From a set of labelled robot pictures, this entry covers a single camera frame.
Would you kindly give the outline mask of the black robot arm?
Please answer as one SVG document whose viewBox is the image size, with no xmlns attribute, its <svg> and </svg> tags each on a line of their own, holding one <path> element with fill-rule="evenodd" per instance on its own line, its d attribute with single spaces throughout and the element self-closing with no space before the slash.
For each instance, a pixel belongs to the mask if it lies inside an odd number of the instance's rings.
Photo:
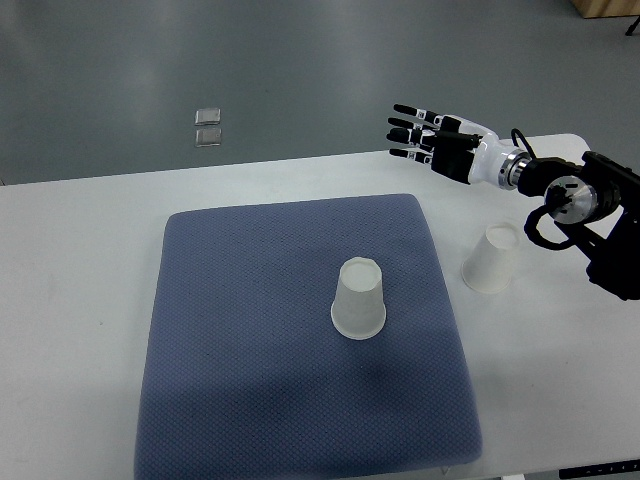
<svg viewBox="0 0 640 480">
<path fill-rule="evenodd" d="M 639 176 L 593 151 L 581 166 L 561 158 L 527 155 L 503 169 L 519 193 L 543 198 L 524 224 L 535 245 L 550 251 L 575 247 L 588 259 L 591 283 L 618 298 L 637 300 L 639 283 Z"/>
</svg>

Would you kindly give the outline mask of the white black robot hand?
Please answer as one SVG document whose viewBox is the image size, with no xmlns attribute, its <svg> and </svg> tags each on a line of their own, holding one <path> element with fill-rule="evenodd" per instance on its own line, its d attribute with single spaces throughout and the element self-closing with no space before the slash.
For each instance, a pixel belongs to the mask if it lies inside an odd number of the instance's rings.
<svg viewBox="0 0 640 480">
<path fill-rule="evenodd" d="M 393 156 L 427 165 L 439 175 L 463 184 L 485 182 L 513 190 L 509 178 L 523 152 L 492 130 L 455 115 L 403 104 L 393 106 L 387 139 Z"/>
</svg>

